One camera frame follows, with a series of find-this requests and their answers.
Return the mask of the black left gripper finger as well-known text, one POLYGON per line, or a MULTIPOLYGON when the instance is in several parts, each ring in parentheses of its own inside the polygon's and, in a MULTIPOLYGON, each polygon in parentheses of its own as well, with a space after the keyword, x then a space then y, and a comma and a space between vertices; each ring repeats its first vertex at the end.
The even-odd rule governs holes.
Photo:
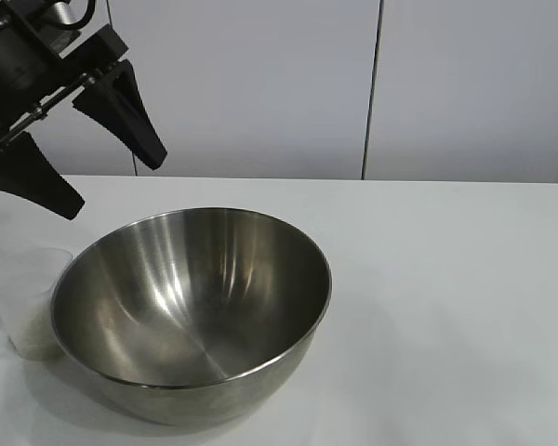
POLYGON ((0 191, 68 220, 85 205, 83 197, 54 169, 28 132, 0 149, 0 191))
POLYGON ((166 148, 145 110, 134 68, 124 59, 73 100, 73 107, 116 136, 152 170, 167 157, 166 148))

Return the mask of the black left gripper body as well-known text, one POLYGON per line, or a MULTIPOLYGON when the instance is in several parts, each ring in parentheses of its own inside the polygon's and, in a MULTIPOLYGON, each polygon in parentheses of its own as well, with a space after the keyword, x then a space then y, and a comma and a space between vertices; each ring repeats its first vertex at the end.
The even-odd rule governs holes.
POLYGON ((76 91, 94 84, 122 61, 127 46, 110 25, 66 58, 14 27, 0 31, 0 149, 76 91))

